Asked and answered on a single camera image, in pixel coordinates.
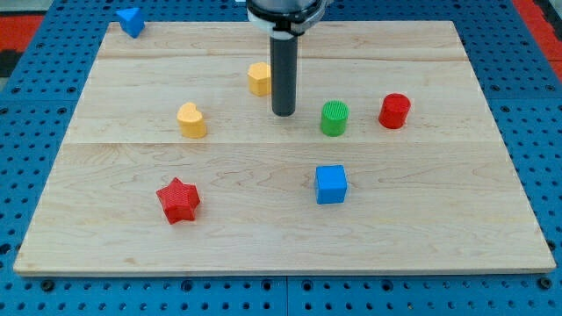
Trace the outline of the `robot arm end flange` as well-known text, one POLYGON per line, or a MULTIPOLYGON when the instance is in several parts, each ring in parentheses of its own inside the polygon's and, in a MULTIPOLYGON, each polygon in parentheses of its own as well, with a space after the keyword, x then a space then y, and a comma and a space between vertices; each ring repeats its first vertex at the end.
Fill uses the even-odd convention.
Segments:
POLYGON ((248 0, 249 22, 275 40, 303 35, 323 18, 332 0, 248 0))

